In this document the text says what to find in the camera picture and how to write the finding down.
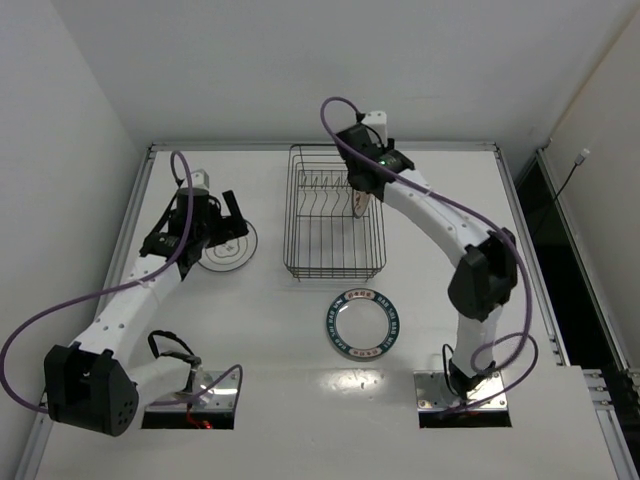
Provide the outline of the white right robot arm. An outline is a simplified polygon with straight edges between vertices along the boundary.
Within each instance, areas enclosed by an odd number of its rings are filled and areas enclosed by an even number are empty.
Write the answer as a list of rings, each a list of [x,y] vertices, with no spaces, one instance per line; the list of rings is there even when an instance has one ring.
[[[414,163],[398,150],[376,144],[370,133],[358,123],[337,134],[348,181],[407,217],[455,268],[447,295],[459,317],[448,383],[465,401],[496,365],[492,343],[503,306],[517,285],[516,261],[496,233],[436,200]]]

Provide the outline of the teal rimmed plate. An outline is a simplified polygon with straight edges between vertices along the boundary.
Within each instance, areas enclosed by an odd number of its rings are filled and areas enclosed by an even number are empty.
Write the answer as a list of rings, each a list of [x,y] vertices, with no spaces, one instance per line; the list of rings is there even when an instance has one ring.
[[[368,362],[395,346],[400,317],[387,296],[368,288],[354,288],[330,303],[324,326],[330,344],[340,355]]]

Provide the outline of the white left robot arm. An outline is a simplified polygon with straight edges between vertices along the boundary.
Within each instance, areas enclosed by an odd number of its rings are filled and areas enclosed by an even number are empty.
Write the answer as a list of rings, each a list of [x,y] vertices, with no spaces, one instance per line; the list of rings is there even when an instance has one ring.
[[[202,367],[195,354],[159,352],[136,368],[129,360],[163,300],[202,253],[248,234],[234,192],[222,196],[178,189],[144,239],[132,285],[116,293],[70,345],[51,348],[44,360],[51,420],[117,437],[150,405],[198,403],[205,391],[196,384]]]

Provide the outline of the orange sunburst plate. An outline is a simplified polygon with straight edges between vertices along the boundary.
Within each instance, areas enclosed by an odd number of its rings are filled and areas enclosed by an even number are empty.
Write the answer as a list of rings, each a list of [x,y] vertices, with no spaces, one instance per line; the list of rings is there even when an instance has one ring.
[[[371,195],[369,193],[353,190],[351,195],[353,217],[362,218],[367,212],[370,201]]]

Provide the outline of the white plate black line drawing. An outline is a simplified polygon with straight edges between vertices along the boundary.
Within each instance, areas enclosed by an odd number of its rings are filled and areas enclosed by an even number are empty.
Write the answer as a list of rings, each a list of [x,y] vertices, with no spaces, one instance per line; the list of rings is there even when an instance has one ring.
[[[213,273],[228,273],[242,268],[255,255],[259,237],[254,225],[246,221],[248,234],[205,249],[198,265]]]

